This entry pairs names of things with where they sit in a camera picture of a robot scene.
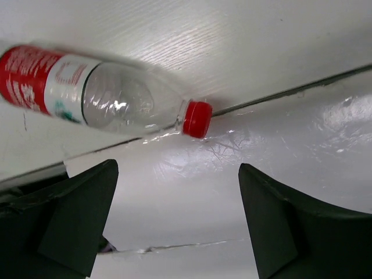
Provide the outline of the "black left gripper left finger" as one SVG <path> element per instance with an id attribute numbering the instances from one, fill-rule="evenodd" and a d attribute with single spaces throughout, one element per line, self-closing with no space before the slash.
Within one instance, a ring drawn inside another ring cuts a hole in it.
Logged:
<path id="1" fill-rule="evenodd" d="M 90 277 L 118 176 L 109 159 L 1 202 L 1 278 Z"/>

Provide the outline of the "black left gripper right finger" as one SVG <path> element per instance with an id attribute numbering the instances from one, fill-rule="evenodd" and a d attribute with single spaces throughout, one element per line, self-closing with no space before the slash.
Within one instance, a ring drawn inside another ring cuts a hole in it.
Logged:
<path id="1" fill-rule="evenodd" d="M 260 278 L 370 278 L 371 214 L 335 206 L 243 163 L 238 172 Z"/>

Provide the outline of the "clear bottle red label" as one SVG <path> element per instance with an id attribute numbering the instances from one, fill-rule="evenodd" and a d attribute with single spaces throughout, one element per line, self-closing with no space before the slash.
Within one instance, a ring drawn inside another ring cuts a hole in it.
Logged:
<path id="1" fill-rule="evenodd" d="M 1 41 L 1 101 L 134 138 L 169 128 L 203 138 L 213 111 L 147 69 L 9 41 Z"/>

